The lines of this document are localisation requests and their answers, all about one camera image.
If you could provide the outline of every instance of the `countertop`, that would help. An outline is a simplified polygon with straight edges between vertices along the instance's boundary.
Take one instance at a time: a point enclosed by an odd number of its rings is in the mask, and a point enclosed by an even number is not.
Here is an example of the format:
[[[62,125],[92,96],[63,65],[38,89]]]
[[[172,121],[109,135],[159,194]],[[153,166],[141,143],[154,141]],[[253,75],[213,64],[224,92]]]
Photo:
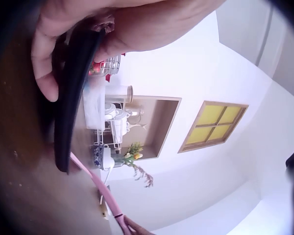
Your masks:
[[[33,28],[35,21],[27,24]],[[36,86],[30,34],[22,29],[0,59],[0,207],[21,234],[109,235],[89,176],[74,166],[70,175],[55,166],[52,144],[46,142],[55,105]],[[72,142],[83,163],[90,141],[84,125],[78,117]]]

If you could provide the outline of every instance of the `red object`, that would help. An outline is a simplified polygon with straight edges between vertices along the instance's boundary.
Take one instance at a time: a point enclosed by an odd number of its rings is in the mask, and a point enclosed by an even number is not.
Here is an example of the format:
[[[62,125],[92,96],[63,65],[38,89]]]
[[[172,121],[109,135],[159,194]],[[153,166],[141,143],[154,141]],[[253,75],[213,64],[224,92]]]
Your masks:
[[[106,75],[106,81],[110,82],[110,77],[111,77],[111,75],[110,74],[107,74]]]

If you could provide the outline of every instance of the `dried flower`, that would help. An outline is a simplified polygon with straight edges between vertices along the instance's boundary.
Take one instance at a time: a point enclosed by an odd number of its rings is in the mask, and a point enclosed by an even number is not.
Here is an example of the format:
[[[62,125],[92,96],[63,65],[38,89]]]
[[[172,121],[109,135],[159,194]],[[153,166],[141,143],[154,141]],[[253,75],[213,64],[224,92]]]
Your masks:
[[[141,158],[143,155],[141,153],[137,153],[134,155],[134,159],[137,160],[138,158]]]
[[[145,186],[145,188],[154,186],[154,178],[150,174],[146,173],[146,171],[144,171],[143,168],[135,164],[127,164],[127,166],[131,166],[134,168],[134,171],[135,171],[134,177],[136,177],[139,172],[139,177],[135,180],[139,180],[140,178],[144,178],[144,177],[146,178],[145,183],[147,183],[147,185]]]

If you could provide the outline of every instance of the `black rubber strap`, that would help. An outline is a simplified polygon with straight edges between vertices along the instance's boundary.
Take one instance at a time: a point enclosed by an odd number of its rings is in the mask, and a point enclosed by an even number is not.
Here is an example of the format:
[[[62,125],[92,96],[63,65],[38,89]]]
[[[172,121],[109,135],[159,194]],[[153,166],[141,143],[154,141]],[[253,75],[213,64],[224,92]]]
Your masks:
[[[54,124],[55,163],[63,172],[68,173],[72,133],[84,84],[104,35],[104,29],[101,32],[84,30],[74,33],[70,38],[63,68],[64,83],[59,86]]]

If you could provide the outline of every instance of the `window pane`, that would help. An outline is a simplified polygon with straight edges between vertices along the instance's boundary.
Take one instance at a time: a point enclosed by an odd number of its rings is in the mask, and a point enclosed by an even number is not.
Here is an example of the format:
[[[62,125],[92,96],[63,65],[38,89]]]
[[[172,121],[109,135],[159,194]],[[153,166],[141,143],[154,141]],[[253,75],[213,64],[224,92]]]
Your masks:
[[[223,106],[207,105],[201,114],[197,125],[215,123],[218,120],[223,108]]]
[[[216,127],[213,132],[211,133],[210,137],[208,140],[215,140],[215,139],[220,139],[224,136],[226,131],[229,129],[230,125],[224,125],[224,126],[219,126]]]
[[[187,143],[197,143],[205,141],[212,127],[199,127],[195,128],[192,134],[189,136]]]
[[[219,123],[233,122],[241,107],[227,107]]]

